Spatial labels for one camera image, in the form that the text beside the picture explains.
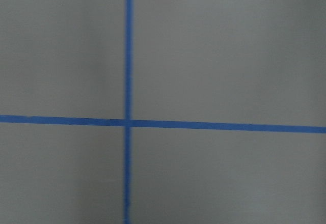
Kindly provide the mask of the blue tape grid lines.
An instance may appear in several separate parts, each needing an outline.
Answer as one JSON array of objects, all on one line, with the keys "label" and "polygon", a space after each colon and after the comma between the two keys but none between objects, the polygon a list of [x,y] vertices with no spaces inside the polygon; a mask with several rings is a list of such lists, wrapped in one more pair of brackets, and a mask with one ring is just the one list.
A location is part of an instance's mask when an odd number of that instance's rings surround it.
[{"label": "blue tape grid lines", "polygon": [[325,0],[1,0],[1,223],[325,223]]}]

